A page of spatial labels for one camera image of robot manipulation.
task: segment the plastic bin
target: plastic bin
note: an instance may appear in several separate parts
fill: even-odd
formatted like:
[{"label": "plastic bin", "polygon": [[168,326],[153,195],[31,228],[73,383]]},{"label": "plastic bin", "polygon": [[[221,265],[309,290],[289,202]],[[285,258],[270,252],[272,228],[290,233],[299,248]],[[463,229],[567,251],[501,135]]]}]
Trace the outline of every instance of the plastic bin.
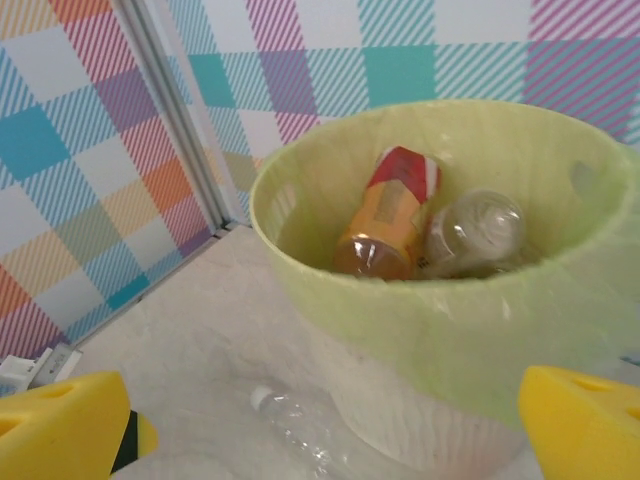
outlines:
[{"label": "plastic bin", "polygon": [[[443,161],[442,204],[474,187],[516,200],[546,260],[486,280],[327,271],[378,155],[398,144]],[[576,119],[434,101],[329,122],[275,152],[251,217],[349,425],[401,461],[465,478],[519,445],[527,366],[598,374],[640,344],[639,179],[637,153]]]}]

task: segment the white table surface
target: white table surface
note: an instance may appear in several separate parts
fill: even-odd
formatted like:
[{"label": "white table surface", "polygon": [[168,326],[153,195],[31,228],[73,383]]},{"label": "white table surface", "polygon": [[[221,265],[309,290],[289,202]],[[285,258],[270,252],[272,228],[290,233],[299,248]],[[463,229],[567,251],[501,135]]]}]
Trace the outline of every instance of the white table surface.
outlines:
[{"label": "white table surface", "polygon": [[[132,408],[159,433],[158,450],[115,478],[316,478],[248,403],[266,377],[322,388],[299,322],[257,235],[238,227],[84,342],[74,375],[120,371]],[[624,368],[640,384],[640,368]],[[526,451],[498,478],[542,476]]]}]

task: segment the black stripe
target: black stripe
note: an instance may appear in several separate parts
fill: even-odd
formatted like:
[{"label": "black stripe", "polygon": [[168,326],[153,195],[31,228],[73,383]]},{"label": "black stripe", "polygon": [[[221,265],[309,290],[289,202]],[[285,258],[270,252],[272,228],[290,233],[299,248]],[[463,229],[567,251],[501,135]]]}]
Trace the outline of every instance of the black stripe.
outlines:
[{"label": "black stripe", "polygon": [[129,422],[124,430],[120,449],[113,462],[111,473],[117,472],[138,459],[138,413],[131,410]]}]

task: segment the empty water bottle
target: empty water bottle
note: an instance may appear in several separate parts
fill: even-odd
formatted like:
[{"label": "empty water bottle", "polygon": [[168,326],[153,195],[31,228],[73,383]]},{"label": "empty water bottle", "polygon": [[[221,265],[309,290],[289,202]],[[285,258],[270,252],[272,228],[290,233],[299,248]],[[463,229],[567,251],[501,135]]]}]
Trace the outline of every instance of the empty water bottle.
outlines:
[{"label": "empty water bottle", "polygon": [[417,480],[418,472],[371,447],[324,402],[295,392],[257,387],[251,406],[315,469],[336,480]]}]

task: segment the plaid wallpaper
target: plaid wallpaper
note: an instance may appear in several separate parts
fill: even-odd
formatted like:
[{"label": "plaid wallpaper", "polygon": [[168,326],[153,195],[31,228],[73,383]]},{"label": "plaid wallpaper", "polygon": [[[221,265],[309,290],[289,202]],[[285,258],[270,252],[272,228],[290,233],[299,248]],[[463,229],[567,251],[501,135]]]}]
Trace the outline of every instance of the plaid wallpaper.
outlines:
[{"label": "plaid wallpaper", "polygon": [[0,0],[0,359],[75,342],[211,235],[108,0]]},{"label": "plaid wallpaper", "polygon": [[391,103],[530,103],[640,147],[639,0],[159,2],[245,210],[272,150]]}]

